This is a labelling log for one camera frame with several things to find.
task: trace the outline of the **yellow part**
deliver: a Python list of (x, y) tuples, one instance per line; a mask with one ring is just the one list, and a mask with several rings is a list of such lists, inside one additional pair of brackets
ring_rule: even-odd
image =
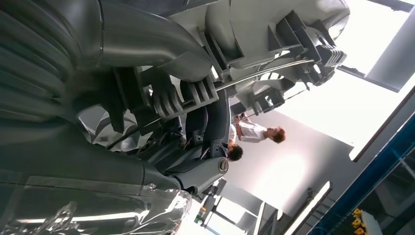
[(361, 224), (362, 221), (359, 218), (356, 218), (352, 223), (353, 226), (360, 226)]
[(362, 214), (362, 210), (359, 208), (354, 209), (353, 214), (360, 216)]
[(365, 234), (365, 230), (363, 230), (362, 228), (358, 228), (356, 231), (354, 231), (354, 234), (356, 234), (356, 235), (364, 235)]

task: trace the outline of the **blue metal frame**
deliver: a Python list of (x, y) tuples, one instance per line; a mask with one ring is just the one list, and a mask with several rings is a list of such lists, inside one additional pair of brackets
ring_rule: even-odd
[[(341, 223), (341, 218), (349, 215), (399, 163), (399, 159), (407, 155), (414, 146), (415, 116), (412, 115), (315, 227), (325, 228), (329, 232), (336, 228)], [(313, 229), (308, 234), (324, 235), (327, 233), (320, 229)]]

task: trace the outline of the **brown hair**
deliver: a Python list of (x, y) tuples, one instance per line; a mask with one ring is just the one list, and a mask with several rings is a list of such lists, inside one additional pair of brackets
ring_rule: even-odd
[(274, 136), (271, 137), (271, 139), (275, 142), (275, 143), (281, 143), (285, 140), (285, 130), (280, 128), (280, 130), (278, 131), (278, 133)]

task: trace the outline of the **man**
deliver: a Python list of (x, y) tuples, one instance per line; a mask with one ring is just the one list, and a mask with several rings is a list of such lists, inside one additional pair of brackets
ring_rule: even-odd
[(285, 130), (282, 127), (265, 128), (251, 122), (243, 113), (235, 117), (236, 134), (240, 141), (258, 143), (265, 139), (270, 139), (276, 143), (285, 140)]
[(228, 161), (235, 162), (242, 158), (244, 151), (242, 148), (236, 144), (236, 129), (235, 126), (231, 124), (229, 128), (229, 140), (228, 146)]

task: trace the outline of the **plastic wrap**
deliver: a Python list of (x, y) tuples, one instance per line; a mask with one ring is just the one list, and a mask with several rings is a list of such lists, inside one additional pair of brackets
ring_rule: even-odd
[[(0, 184), (0, 190), (13, 192), (2, 211), (8, 222), (1, 235), (173, 235), (191, 206), (187, 192), (155, 185), (37, 182), (48, 187)], [(16, 194), (18, 187), (23, 189)]]

